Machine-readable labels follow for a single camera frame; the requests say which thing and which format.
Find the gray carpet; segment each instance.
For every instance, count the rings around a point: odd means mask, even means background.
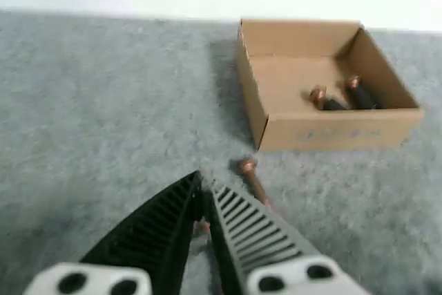
[[[75,261],[203,168],[253,153],[236,23],[0,12],[0,294]],[[257,153],[276,210],[375,294],[442,294],[442,36],[373,32],[426,115],[402,147]],[[207,250],[182,294],[209,294]]]

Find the screw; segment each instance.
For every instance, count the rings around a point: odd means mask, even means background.
[[[252,188],[253,195],[266,207],[270,207],[270,201],[262,188],[261,181],[256,176],[255,168],[258,162],[251,157],[244,158],[238,162],[238,168],[241,174],[246,178],[250,187]]]

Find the box flap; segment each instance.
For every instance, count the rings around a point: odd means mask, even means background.
[[[258,85],[253,76],[249,57],[242,40],[242,33],[240,29],[238,31],[238,43],[237,66],[242,85],[242,93],[244,95],[244,103],[249,115],[253,141],[258,147],[267,124],[268,115],[260,100]]]
[[[335,55],[361,27],[354,21],[265,21],[243,19],[242,36],[250,57]]]
[[[363,78],[364,84],[376,91],[386,107],[419,107],[367,31],[358,33],[347,59],[350,69]]]

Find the cardboard box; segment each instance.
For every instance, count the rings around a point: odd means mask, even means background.
[[[423,117],[358,22],[243,19],[238,39],[238,72],[261,151],[396,146]],[[350,104],[343,82],[354,74],[376,91],[386,109],[319,111],[308,100],[320,84]]]

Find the mounting hole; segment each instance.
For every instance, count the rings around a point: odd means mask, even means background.
[[[323,265],[312,265],[307,269],[307,275],[312,280],[328,279],[333,276],[332,271]]]
[[[74,294],[83,288],[86,283],[86,275],[83,273],[71,273],[65,276],[58,283],[58,290],[62,294]]]
[[[277,276],[265,276],[261,278],[258,287],[261,292],[277,292],[284,289],[285,285],[282,279]]]
[[[110,295],[133,295],[137,291],[137,282],[134,280],[122,280],[116,283]]]

